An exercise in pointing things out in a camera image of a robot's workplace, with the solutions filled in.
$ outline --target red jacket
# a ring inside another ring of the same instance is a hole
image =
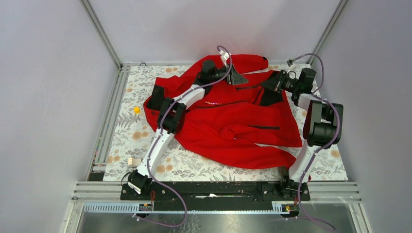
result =
[[[217,67],[223,65],[220,56],[207,56],[180,77],[156,79],[154,92],[144,103],[146,118],[153,130],[157,128],[163,98],[176,97],[189,89],[205,60],[212,60]],[[241,74],[268,67],[267,59],[257,55],[233,55],[232,60]],[[289,168],[295,162],[291,154],[255,144],[302,147],[285,92],[277,94],[259,86],[274,72],[277,71],[245,74],[249,82],[242,85],[232,86],[225,81],[213,85],[211,91],[187,111],[183,128],[175,136],[177,141],[187,150],[229,166]]]

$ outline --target cable clip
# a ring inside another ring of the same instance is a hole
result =
[[[286,63],[289,66],[288,71],[286,71],[286,73],[289,73],[290,71],[295,69],[296,66],[295,66],[294,60],[289,59],[289,60],[286,61]]]
[[[226,52],[225,50],[219,50],[219,53],[220,53],[220,59],[222,60],[222,62],[223,62],[223,65],[225,66],[225,67],[227,67],[227,60],[229,59],[229,53],[228,52]]]

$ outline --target black mounting plate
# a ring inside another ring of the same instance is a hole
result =
[[[272,201],[285,201],[278,195],[280,182],[164,182],[175,189],[184,199],[188,210],[197,211],[251,211],[272,210]],[[157,211],[181,211],[183,204],[169,189],[153,182]],[[217,198],[196,198],[209,196]],[[139,195],[127,184],[122,186],[121,200],[147,200],[151,196]],[[303,201],[310,200],[309,193],[301,195]]]

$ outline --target white wall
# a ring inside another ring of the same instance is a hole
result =
[[[345,107],[339,148],[374,233],[412,230],[411,9],[410,0],[351,1],[320,52],[321,92]]]
[[[285,62],[316,46],[339,0],[91,0],[123,62],[253,53]]]
[[[0,0],[0,232],[56,233],[116,68],[78,0]]]

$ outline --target floral tablecloth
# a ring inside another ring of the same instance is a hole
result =
[[[143,159],[155,133],[146,121],[143,102],[151,95],[156,77],[180,76],[190,66],[147,66],[132,67],[120,107],[117,125],[109,151],[103,181],[119,181],[131,171],[127,165],[130,157]],[[297,65],[295,72],[299,77],[302,68],[310,65]],[[271,65],[264,70],[287,69],[286,65]],[[293,116],[302,136],[306,111],[289,101]],[[134,108],[141,110],[136,114]],[[282,148],[295,157],[299,148]],[[347,175],[336,145],[319,154],[320,158],[311,173],[312,180],[347,180]],[[286,171],[284,168],[243,169],[226,166],[209,160],[196,153],[185,150],[173,139],[161,156],[161,164],[154,174],[161,181],[275,181]]]

